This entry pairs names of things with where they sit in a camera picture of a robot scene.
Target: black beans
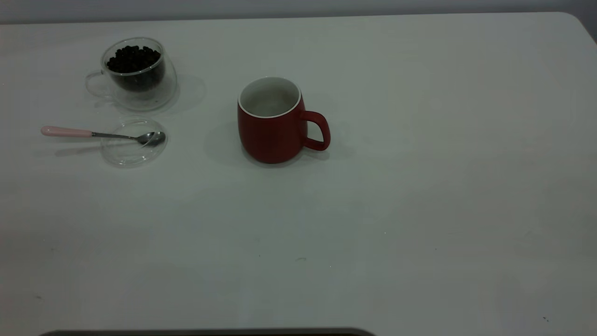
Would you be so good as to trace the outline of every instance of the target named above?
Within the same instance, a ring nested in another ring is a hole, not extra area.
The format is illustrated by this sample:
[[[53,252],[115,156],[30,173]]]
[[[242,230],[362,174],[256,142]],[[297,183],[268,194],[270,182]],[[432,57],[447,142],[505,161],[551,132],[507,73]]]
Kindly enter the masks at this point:
[[[114,57],[106,63],[111,71],[123,75],[111,74],[114,82],[128,91],[143,92],[155,88],[164,78],[164,62],[158,63],[162,54],[149,47],[126,46],[118,49]],[[146,70],[140,74],[131,74]]]
[[[154,65],[162,56],[157,50],[149,47],[140,49],[137,45],[126,46],[116,51],[115,57],[111,57],[106,66],[108,69],[120,74],[129,74],[149,68]]]

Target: mug handle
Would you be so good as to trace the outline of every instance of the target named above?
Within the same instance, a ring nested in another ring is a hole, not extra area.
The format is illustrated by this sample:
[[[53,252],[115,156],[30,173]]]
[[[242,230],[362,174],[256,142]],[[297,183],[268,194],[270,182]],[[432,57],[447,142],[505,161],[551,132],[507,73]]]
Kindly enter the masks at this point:
[[[328,121],[324,118],[323,115],[317,112],[311,111],[304,111],[300,114],[300,118],[302,120],[311,121],[319,126],[321,129],[321,134],[324,136],[324,141],[317,141],[313,139],[307,138],[304,145],[307,148],[314,149],[316,151],[325,151],[326,148],[330,145],[330,127],[328,126]]]
[[[97,77],[97,76],[101,76],[103,74],[104,73],[101,70],[95,70],[94,72],[92,72],[89,75],[87,75],[85,77],[85,88],[87,89],[87,92],[93,94],[95,97],[110,98],[110,94],[108,92],[97,92],[95,90],[92,90],[89,87],[89,81],[91,81],[92,78]]]

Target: pink spoon handle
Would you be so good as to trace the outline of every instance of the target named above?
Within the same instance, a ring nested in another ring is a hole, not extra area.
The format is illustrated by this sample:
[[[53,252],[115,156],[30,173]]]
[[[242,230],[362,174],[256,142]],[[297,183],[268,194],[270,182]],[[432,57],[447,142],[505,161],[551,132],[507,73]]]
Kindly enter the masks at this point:
[[[41,133],[45,136],[71,136],[75,138],[91,138],[93,132],[88,130],[65,129],[56,126],[43,126]]]

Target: red mug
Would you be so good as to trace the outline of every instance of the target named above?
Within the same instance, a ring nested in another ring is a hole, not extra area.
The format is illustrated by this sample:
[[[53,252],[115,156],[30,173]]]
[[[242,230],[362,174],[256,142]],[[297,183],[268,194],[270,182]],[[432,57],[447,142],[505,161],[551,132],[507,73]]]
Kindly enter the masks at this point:
[[[307,121],[321,129],[324,141],[307,138]],[[238,133],[245,150],[265,163],[280,163],[303,146],[323,151],[330,145],[324,116],[304,108],[303,95],[293,82],[264,77],[247,85],[238,97]]]

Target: dark object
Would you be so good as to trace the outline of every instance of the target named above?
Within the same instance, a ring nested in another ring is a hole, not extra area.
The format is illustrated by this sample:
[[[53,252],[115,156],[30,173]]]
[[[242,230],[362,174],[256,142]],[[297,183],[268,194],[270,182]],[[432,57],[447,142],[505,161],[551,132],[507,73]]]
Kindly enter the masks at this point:
[[[352,328],[325,329],[221,329],[157,331],[54,331],[41,336],[373,336]]]
[[[140,49],[130,45],[118,49],[106,67],[122,75],[110,74],[114,82],[125,90],[143,92],[156,87],[164,78],[166,68],[161,60],[162,54],[149,47]]]

